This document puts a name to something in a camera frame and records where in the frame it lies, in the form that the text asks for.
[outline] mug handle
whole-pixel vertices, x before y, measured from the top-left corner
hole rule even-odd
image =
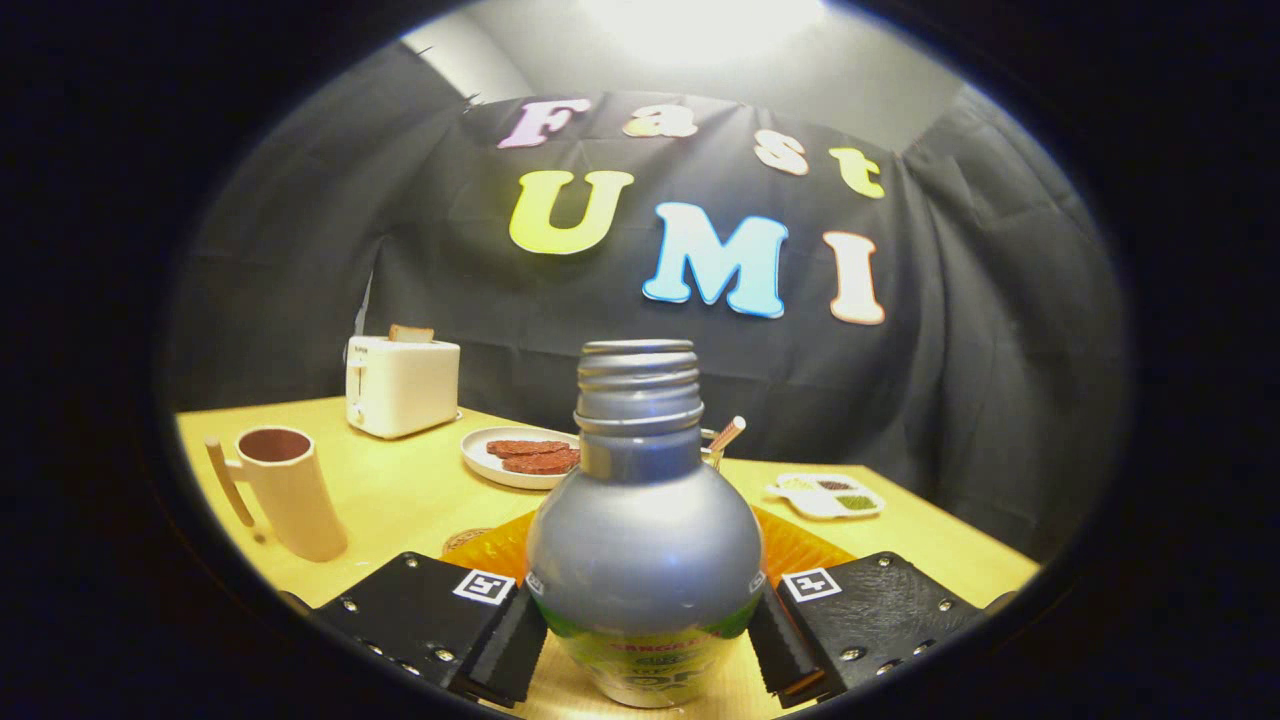
[[[239,496],[239,489],[236,487],[230,473],[232,470],[239,470],[241,464],[227,461],[227,457],[223,456],[223,443],[218,442],[216,438],[205,438],[205,450],[209,452],[209,461],[214,465],[214,474],[218,475],[218,484],[223,486],[227,500],[236,509],[236,516],[241,519],[241,523],[244,523],[246,528],[252,528],[253,516],[248,514],[244,498]]]

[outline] white wall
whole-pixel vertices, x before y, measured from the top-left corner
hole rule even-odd
[[[463,97],[479,94],[472,102],[535,95],[511,58],[465,10],[415,29],[402,42],[419,53]]]
[[[664,13],[643,15],[654,20],[644,23],[646,31],[602,24],[593,9],[608,1],[484,0],[404,41],[415,50],[434,45],[424,59],[463,96],[479,92],[480,102],[608,90],[704,95],[768,108],[887,150],[906,149],[963,83],[895,32],[842,10],[828,9],[820,22],[778,42],[758,37],[731,58],[714,58],[678,50],[695,49],[699,33],[731,38],[732,28],[745,27],[730,15],[735,5],[721,5],[723,20],[690,29],[692,14],[678,4],[664,1],[666,10],[658,3],[634,4],[641,13]],[[790,1],[778,0],[773,12],[786,13]],[[764,0],[753,3],[767,8]]]

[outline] black curtain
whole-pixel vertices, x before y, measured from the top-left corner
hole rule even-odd
[[[467,109],[399,46],[371,63],[291,117],[214,206],[175,305],[180,410],[340,395],[367,286],[365,332],[429,325],[461,345],[460,400],[476,410],[573,432],[584,342],[687,337],[704,427],[749,421],[737,456],[869,465],[1038,560],[1084,516],[1120,439],[1119,288],[1079,195],[980,95],[957,96],[901,155],[771,110],[652,92],[590,95],[544,145],[499,150],[526,100]],[[371,97],[389,100],[379,111]],[[558,97],[576,96],[538,100]],[[621,133],[654,104],[692,109],[696,135]],[[809,174],[763,165],[762,128],[797,138]],[[849,146],[878,164],[884,197],[841,179],[827,149]],[[518,179],[548,169],[575,174],[558,227],[582,217],[584,174],[635,176],[590,250],[512,242]],[[646,299],[666,201],[703,208],[721,238],[749,215],[785,224],[783,315],[705,305],[687,268],[690,301]],[[832,315],[827,231],[876,242],[883,323]]]
[[[247,154],[175,269],[161,372],[177,410],[343,393],[378,242],[369,229],[444,131],[433,118],[462,106],[396,42]]]

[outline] white toaster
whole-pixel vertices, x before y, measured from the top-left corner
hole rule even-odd
[[[347,342],[347,421],[396,438],[453,420],[458,414],[458,357],[449,342],[392,342],[356,336]]]

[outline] silver bottle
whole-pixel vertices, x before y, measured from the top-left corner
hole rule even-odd
[[[755,515],[701,460],[692,347],[582,347],[581,464],[529,532],[526,579],[552,633],[600,692],[636,707],[700,694],[764,587]]]

